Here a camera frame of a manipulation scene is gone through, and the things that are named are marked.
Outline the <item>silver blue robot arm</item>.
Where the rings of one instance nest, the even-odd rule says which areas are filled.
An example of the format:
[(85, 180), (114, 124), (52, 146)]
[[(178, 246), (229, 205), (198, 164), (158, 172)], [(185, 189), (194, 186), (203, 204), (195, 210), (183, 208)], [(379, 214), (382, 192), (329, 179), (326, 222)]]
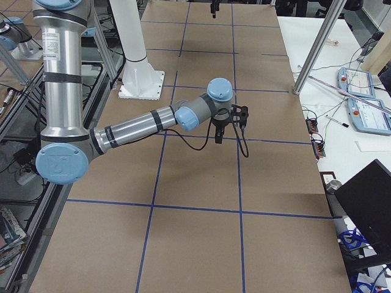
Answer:
[(82, 178), (92, 160), (117, 148), (180, 125), (190, 131), (232, 111), (229, 80), (216, 78), (192, 101), (179, 101), (139, 117), (86, 129), (82, 122), (81, 36), (92, 19), (91, 1), (34, 1), (42, 30), (46, 128), (35, 161), (40, 176), (55, 184)]
[[(72, 69), (81, 65), (81, 36), (94, 23), (93, 1), (33, 1), (33, 14), (42, 30), (43, 60)], [(127, 63), (146, 62), (144, 37), (136, 1), (109, 1)], [(9, 51), (34, 44), (19, 18), (1, 18), (1, 45)]]

